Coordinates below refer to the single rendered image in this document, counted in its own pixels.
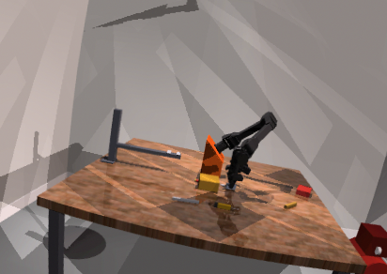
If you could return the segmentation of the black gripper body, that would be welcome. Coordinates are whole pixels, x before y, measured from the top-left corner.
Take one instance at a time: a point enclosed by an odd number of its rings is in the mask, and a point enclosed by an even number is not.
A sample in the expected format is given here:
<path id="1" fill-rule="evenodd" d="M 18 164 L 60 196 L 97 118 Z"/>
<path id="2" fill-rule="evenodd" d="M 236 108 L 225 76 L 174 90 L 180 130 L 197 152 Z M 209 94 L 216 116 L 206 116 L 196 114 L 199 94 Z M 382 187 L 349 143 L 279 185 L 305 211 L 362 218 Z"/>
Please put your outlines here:
<path id="1" fill-rule="evenodd" d="M 234 160 L 231 160 L 230 162 L 231 162 L 231 164 L 227 165 L 225 167 L 225 169 L 228 170 L 229 173 L 231 174 L 230 179 L 242 182 L 243 181 L 243 177 L 242 177 L 241 174 L 238 174 L 240 166 Z"/>

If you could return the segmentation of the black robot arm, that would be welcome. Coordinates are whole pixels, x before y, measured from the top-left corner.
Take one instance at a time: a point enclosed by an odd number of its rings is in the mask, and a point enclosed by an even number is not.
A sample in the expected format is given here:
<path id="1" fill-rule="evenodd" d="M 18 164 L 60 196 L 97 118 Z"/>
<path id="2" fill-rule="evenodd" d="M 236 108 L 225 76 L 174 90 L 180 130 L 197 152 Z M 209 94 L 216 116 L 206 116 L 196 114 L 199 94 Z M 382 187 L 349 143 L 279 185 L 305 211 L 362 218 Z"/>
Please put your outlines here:
<path id="1" fill-rule="evenodd" d="M 268 133 L 277 127 L 277 119 L 272 112 L 266 112 L 261 119 L 244 129 L 241 132 L 233 132 L 226 134 L 222 137 L 222 141 L 214 146 L 221 154 L 224 150 L 229 148 L 233 150 L 232 160 L 236 161 L 239 168 L 239 173 L 242 171 L 245 174 L 250 174 L 251 168 L 248 167 L 248 160 L 253 156 L 255 151 L 258 149 L 258 144 L 268 135 Z M 241 141 L 249 135 L 255 133 L 252 138 L 244 140 L 240 145 Z"/>

